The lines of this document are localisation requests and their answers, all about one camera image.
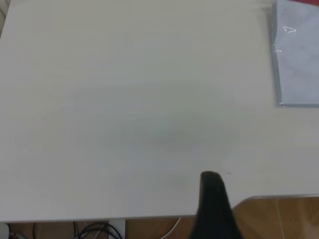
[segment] wooden floor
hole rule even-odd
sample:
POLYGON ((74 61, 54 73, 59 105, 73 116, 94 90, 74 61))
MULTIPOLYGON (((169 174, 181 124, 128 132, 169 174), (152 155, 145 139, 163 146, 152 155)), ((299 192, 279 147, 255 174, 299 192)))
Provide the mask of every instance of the wooden floor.
MULTIPOLYGON (((319 238, 319 198, 258 199, 234 208, 237 224, 245 239, 317 239, 319 238)), ((127 220, 126 239, 159 239, 177 219, 127 220)), ((166 239, 186 239, 193 218, 182 218, 166 239)), ((32 238, 32 224, 11 224, 12 231, 32 238)), ((37 239, 71 239, 72 223, 39 223, 37 239)), ((107 238, 100 234, 100 239, 107 238)))

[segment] plastic bag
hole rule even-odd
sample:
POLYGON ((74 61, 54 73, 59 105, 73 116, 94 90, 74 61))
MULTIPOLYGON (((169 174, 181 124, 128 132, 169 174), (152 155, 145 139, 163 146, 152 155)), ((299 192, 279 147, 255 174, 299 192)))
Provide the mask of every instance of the plastic bag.
POLYGON ((319 6, 277 0, 272 48, 279 105, 318 107, 319 6))

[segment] white desk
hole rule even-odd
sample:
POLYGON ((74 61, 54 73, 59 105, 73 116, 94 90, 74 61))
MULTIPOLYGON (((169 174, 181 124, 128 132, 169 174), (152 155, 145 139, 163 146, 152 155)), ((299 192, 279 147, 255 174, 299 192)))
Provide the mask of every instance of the white desk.
POLYGON ((12 0, 0 221, 195 214, 319 192, 319 109, 275 106, 270 0, 12 0))

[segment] folded cloth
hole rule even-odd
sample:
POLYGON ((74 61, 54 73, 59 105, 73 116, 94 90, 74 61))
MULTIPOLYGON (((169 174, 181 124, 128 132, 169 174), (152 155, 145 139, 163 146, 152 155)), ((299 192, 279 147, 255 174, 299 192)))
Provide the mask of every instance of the folded cloth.
POLYGON ((277 0, 273 65, 282 106, 319 106, 319 7, 277 0))

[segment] red object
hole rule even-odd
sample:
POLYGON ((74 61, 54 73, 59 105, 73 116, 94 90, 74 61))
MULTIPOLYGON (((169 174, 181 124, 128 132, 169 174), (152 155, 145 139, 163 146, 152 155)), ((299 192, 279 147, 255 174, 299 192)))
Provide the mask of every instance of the red object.
POLYGON ((297 1, 297 2, 319 6, 319 0, 291 0, 291 1, 297 1))

